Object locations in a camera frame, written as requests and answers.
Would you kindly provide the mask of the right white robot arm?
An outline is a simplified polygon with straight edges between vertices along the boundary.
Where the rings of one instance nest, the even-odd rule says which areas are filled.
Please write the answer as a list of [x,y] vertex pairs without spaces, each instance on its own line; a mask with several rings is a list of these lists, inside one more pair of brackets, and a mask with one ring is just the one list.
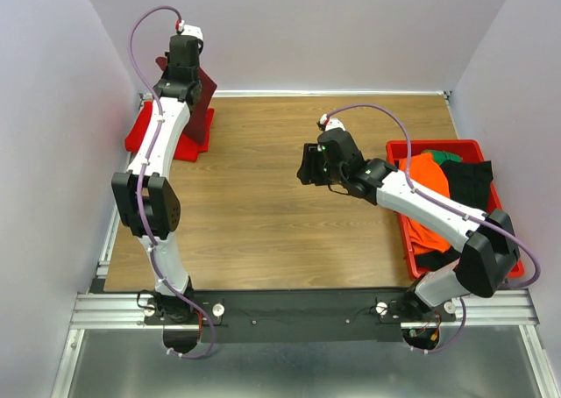
[[520,252],[508,213],[466,207],[420,184],[382,159],[364,159],[341,128],[307,143],[297,177],[303,185],[339,185],[344,193],[396,211],[442,236],[459,256],[429,271],[397,299],[391,310],[418,319],[445,302],[473,294],[489,298],[515,267]]

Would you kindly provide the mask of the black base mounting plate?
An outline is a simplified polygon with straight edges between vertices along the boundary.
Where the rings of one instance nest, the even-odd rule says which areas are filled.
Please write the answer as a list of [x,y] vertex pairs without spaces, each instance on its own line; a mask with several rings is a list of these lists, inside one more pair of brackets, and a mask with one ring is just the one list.
[[147,325],[162,325],[164,343],[189,351],[204,343],[297,343],[374,340],[400,342],[406,323],[428,337],[442,322],[455,321],[445,300],[435,309],[405,288],[198,290],[190,303],[149,293],[138,298]]

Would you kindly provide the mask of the maroon t shirt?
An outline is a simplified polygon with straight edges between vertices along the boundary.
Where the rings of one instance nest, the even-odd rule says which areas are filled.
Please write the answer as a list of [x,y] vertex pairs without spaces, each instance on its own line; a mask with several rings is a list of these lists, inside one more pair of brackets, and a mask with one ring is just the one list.
[[163,107],[163,98],[174,98],[179,102],[184,102],[189,109],[189,121],[182,130],[182,134],[186,135],[190,140],[201,146],[206,139],[208,130],[207,110],[211,98],[213,97],[217,84],[201,67],[197,67],[198,77],[195,78],[191,72],[184,76],[171,76],[169,70],[169,56],[167,51],[163,56],[156,58],[156,64],[160,67],[162,75],[159,81],[153,86],[160,104]]

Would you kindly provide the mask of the orange t shirt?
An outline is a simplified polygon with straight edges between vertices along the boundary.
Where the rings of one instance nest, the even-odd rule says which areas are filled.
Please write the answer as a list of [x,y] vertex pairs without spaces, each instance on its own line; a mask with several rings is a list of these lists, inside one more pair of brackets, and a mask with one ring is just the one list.
[[[413,181],[422,184],[438,194],[449,198],[449,183],[441,167],[433,160],[432,153],[421,153],[411,158],[409,175]],[[414,255],[429,252],[446,252],[451,245],[434,231],[422,224],[404,217]]]

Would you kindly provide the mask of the black t shirt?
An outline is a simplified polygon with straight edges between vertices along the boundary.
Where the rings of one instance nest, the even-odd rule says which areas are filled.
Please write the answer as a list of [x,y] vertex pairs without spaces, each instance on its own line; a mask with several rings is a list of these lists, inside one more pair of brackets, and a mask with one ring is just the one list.
[[[450,199],[471,208],[487,209],[490,186],[494,177],[492,164],[489,161],[464,163],[448,160],[440,167],[449,183]],[[450,264],[459,256],[460,253],[452,246],[446,252],[414,255],[416,265],[430,271]]]

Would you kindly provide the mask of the green t shirt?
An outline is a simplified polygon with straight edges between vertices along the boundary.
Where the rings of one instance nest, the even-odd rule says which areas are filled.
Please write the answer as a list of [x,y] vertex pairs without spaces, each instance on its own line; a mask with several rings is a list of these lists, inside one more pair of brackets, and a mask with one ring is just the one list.
[[462,158],[455,154],[455,153],[450,153],[450,152],[446,152],[446,151],[439,151],[439,150],[433,150],[433,149],[426,149],[423,151],[423,153],[428,153],[431,158],[433,159],[433,161],[435,163],[437,163],[439,166],[441,166],[444,162],[446,161],[454,161],[454,162],[462,162]]

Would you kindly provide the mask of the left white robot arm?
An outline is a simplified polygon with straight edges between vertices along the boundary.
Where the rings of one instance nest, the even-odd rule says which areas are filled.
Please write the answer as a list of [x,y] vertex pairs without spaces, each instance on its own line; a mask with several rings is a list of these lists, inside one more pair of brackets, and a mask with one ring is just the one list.
[[117,211],[145,248],[154,276],[154,303],[162,311],[180,303],[181,315],[197,314],[190,276],[181,262],[175,231],[181,204],[168,179],[181,133],[202,94],[199,75],[201,37],[178,33],[170,38],[167,63],[150,88],[151,116],[139,150],[123,172],[116,172],[111,188]]

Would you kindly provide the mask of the aluminium frame rail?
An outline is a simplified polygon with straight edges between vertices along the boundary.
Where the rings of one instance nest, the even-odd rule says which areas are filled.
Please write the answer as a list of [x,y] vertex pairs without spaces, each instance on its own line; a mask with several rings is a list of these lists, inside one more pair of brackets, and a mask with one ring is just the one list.
[[539,324],[527,289],[498,291],[491,298],[464,297],[465,327]]

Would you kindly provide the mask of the folded red t shirt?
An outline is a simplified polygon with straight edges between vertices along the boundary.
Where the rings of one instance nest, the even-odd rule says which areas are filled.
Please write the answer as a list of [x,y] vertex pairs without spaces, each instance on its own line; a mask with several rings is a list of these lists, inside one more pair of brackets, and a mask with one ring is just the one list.
[[[137,119],[124,139],[124,148],[127,152],[136,153],[146,134],[146,130],[152,115],[152,101],[144,102],[140,107]],[[189,162],[196,162],[200,153],[206,153],[209,149],[210,128],[214,119],[215,109],[208,108],[205,117],[205,139],[201,145],[196,144],[194,140],[185,134],[180,136],[178,145],[174,152],[175,160],[183,160]]]

